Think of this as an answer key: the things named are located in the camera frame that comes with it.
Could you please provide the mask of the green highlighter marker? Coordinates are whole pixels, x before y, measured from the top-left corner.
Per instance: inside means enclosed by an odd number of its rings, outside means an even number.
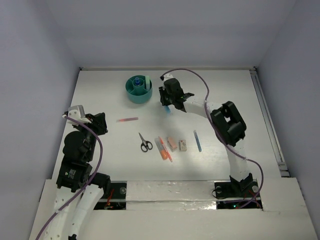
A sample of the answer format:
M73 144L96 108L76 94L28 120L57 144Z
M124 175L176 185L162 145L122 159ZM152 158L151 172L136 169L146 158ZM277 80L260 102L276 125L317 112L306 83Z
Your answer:
M145 89L149 91L151 89L151 81L150 81L150 76L146 75L145 76Z

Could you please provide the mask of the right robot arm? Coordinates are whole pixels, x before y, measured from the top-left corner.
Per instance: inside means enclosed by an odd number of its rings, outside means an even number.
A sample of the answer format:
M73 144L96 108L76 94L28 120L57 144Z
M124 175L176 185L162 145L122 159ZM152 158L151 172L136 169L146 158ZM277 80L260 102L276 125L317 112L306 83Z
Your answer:
M244 153L244 138L247 126L237 107L231 101L221 106L197 98L193 93L185 93L180 82L171 74L160 78L160 102L163 106L174 106L185 113L196 114L209 120L215 127L218 140L225 144L230 166L229 181L215 183L218 199L245 198L255 185Z

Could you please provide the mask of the blue thin pen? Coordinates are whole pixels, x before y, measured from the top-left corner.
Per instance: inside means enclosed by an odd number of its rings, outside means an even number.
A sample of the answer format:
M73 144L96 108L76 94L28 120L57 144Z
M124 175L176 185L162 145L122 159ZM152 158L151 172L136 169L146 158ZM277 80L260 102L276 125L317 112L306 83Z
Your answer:
M196 141L196 144L197 144L198 151L199 151L199 152L202 152L202 147L201 147L201 143L200 143L200 140L199 140L199 136L198 136L197 131L194 130L194 131L193 131L193 134L194 134L194 137L195 137L195 141Z

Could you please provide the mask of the orange highlighter marker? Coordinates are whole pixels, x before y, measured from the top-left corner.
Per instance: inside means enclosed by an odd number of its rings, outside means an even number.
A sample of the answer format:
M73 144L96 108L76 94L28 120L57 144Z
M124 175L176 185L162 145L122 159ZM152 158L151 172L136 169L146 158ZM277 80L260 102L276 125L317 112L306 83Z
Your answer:
M167 152L166 152L166 150L164 149L164 147L163 147L162 143L160 142L159 138L156 137L156 138L154 139L154 141L155 141L156 146L157 146L157 148L158 148L158 151L159 151L159 153L160 153L160 155L161 155L161 158L162 158L163 160L167 160L167 159L168 159Z

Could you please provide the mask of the small blue-capped glue bottle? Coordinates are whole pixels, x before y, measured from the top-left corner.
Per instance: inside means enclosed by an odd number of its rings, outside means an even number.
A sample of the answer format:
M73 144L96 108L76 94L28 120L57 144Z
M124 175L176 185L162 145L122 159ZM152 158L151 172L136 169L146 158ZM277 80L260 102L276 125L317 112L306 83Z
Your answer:
M140 79L138 77L135 78L134 83L135 83L136 86L140 86L141 85Z

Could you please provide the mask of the red transparent pen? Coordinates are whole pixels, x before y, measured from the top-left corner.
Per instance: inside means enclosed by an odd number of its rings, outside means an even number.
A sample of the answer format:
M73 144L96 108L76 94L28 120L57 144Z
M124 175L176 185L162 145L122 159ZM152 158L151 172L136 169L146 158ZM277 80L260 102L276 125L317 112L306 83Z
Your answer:
M130 117L130 118L122 118L122 119L117 119L117 123L123 123L123 122L131 122L131 121L137 121L139 120L138 117Z

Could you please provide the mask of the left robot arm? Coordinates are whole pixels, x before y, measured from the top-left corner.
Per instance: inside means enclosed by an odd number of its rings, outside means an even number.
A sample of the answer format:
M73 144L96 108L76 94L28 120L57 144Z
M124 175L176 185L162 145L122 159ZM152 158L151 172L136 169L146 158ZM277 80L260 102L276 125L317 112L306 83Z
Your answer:
M78 240L98 200L110 194L110 176L92 170L97 137L108 132L105 113L78 114L69 110L75 128L64 139L56 185L54 212L46 240Z

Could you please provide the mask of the red thin pen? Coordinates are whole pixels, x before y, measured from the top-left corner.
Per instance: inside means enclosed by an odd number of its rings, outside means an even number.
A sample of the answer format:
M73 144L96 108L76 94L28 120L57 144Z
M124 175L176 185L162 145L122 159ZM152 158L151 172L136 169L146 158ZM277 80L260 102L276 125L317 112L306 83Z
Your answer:
M163 148L164 148L164 150L165 150L165 152L166 152L167 158L168 158L168 159L170 160L170 162L172 163L172 162L173 162L173 159L172 159L169 151L167 150L166 145L165 145L163 139L162 139L160 136L158 136L158 139L159 139L161 145L163 146Z

